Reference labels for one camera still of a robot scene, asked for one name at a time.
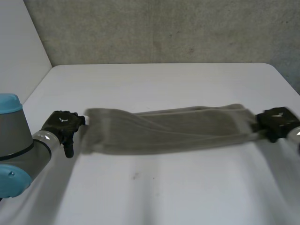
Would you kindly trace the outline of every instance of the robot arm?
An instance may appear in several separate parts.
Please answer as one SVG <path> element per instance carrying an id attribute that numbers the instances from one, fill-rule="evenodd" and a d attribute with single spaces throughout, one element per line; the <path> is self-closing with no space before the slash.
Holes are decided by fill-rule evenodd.
<path id="1" fill-rule="evenodd" d="M 0 94 L 0 199 L 16 197 L 28 188 L 61 144 L 71 158 L 73 135 L 81 125 L 83 116 L 55 111 L 31 136 L 18 97 Z"/>

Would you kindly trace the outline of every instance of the folded towel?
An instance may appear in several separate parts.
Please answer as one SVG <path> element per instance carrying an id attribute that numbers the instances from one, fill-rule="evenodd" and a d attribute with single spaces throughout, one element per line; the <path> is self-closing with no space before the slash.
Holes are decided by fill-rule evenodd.
<path id="1" fill-rule="evenodd" d="M 255 116 L 240 104 L 130 113 L 88 109 L 83 152 L 118 155 L 200 150 L 258 138 Z"/>

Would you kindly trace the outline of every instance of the blue joint cap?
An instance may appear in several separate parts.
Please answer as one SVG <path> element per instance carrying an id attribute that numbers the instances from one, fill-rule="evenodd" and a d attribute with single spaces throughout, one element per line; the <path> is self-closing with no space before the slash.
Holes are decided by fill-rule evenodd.
<path id="1" fill-rule="evenodd" d="M 30 186 L 31 182 L 28 173 L 19 167 L 0 164 L 0 198 L 17 197 Z"/>
<path id="2" fill-rule="evenodd" d="M 17 95 L 0 93 L 0 114 L 14 113 L 23 108 Z"/>

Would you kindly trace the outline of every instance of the towel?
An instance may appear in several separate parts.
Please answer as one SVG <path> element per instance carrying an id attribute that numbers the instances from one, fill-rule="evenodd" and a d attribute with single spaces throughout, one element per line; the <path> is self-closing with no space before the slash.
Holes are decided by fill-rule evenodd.
<path id="1" fill-rule="evenodd" d="M 255 140 L 256 119 L 243 105 L 130 113 L 92 108 L 81 129 L 83 153 L 145 155 L 201 150 Z"/>

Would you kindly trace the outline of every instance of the white wall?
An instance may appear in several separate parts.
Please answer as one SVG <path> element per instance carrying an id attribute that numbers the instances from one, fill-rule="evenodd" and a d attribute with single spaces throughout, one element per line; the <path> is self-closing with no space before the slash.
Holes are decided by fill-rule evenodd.
<path id="1" fill-rule="evenodd" d="M 0 92 L 24 103 L 52 68 L 22 0 L 0 0 Z"/>

